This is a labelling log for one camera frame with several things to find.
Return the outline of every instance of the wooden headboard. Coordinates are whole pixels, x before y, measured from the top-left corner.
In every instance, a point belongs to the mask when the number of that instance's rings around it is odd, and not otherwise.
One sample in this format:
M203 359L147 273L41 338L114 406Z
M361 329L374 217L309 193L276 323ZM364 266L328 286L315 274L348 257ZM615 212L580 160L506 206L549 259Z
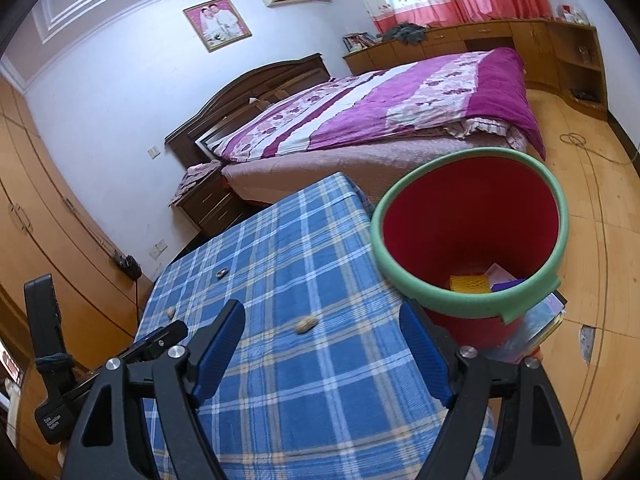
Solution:
M195 143L202 134L209 130L218 135L231 134L269 104L328 79L321 54L254 68L217 92L197 114L169 134L164 143L185 168L208 162L209 158Z

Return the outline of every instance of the blue plaid tablecloth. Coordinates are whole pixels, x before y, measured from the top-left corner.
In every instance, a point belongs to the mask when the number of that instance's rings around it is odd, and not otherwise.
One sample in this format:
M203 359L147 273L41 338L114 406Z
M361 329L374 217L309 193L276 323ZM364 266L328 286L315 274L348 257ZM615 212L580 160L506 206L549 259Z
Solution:
M372 208L341 173L281 200L170 265L138 336L170 306L190 335L225 302L246 327L201 424L230 479L413 479L446 410L433 399L398 326L402 296L376 269ZM217 279L216 273L228 274ZM318 325L297 335L307 315ZM158 412L145 405L163 479L174 478ZM490 415L468 479L481 479Z

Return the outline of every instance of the drawer handle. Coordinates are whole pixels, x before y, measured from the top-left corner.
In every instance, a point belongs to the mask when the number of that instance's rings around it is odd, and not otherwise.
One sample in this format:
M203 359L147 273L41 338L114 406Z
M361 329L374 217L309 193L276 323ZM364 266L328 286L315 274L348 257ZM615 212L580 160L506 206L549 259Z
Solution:
M29 217L27 216L26 211L22 209L19 204L17 203L14 204L13 202L10 202L9 212L13 213L14 217L18 219L18 222L20 222L20 231L27 231L28 233L33 233L33 226L31 225L31 221L29 220Z

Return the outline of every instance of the red curtain trim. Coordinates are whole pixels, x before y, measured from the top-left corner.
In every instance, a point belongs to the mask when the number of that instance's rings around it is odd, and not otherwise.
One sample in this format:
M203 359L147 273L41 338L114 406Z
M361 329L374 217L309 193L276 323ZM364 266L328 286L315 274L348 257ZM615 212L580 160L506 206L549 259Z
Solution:
M439 0L386 12L375 16L374 23L380 32L386 32L402 22L447 27L501 18L551 17L549 0Z

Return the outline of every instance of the metal bolt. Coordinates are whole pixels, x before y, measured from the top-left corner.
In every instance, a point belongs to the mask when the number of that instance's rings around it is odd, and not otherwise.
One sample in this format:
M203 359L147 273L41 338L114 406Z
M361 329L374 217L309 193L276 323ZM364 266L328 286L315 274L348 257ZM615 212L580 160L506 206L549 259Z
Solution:
M532 368L535 370L536 368L540 368L540 361L538 361L535 357L527 356L524 358L524 365L527 368Z
M169 354L169 357L173 359L178 359L182 357L186 351L187 349L184 346L176 345L169 348L169 351L167 353Z
M460 347L460 355L466 359L473 359L474 357L478 357L478 350L472 346L462 346Z
M120 368L121 364L122 361L120 361L120 359L118 359L117 357L112 357L107 361L106 367L107 370L117 370L118 368Z

